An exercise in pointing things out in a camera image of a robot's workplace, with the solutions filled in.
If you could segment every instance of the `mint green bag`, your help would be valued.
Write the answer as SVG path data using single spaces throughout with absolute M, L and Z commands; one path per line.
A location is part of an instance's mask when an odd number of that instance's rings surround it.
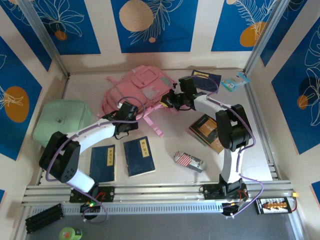
M 89 106 L 81 100 L 53 100 L 48 102 L 40 115 L 33 139 L 46 147 L 52 134 L 72 133 L 91 124 Z

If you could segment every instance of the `gray surface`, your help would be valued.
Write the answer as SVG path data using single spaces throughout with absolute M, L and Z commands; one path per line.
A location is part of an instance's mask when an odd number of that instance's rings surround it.
M 106 223 L 90 224 L 81 216 L 67 216 L 26 239 L 57 240 L 64 227 L 81 229 L 81 240 L 295 239 L 287 214 L 257 215 L 254 206 L 235 219 L 226 219 L 220 213 L 111 215 Z

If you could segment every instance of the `snack package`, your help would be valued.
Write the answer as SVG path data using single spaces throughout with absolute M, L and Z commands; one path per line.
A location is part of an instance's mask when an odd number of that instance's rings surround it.
M 233 92 L 238 87 L 243 86 L 249 82 L 249 78 L 245 77 L 242 72 L 238 72 L 235 77 L 228 78 L 221 83 L 226 89 L 228 89 L 230 92 Z
M 202 173 L 206 169 L 206 163 L 199 158 L 192 156 L 183 151 L 177 151 L 173 157 L 173 160 L 188 169 Z

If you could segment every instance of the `green tape roll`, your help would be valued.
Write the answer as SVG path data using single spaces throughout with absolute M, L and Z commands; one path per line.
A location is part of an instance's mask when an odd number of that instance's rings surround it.
M 80 240 L 82 231 L 73 227 L 65 227 L 60 231 L 60 240 Z

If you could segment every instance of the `black battery holder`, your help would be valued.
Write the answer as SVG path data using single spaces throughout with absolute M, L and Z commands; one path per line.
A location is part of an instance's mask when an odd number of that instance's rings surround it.
M 26 233 L 32 234 L 33 232 L 40 230 L 64 217 L 65 215 L 61 203 L 57 204 L 32 217 L 27 218 L 25 220 Z

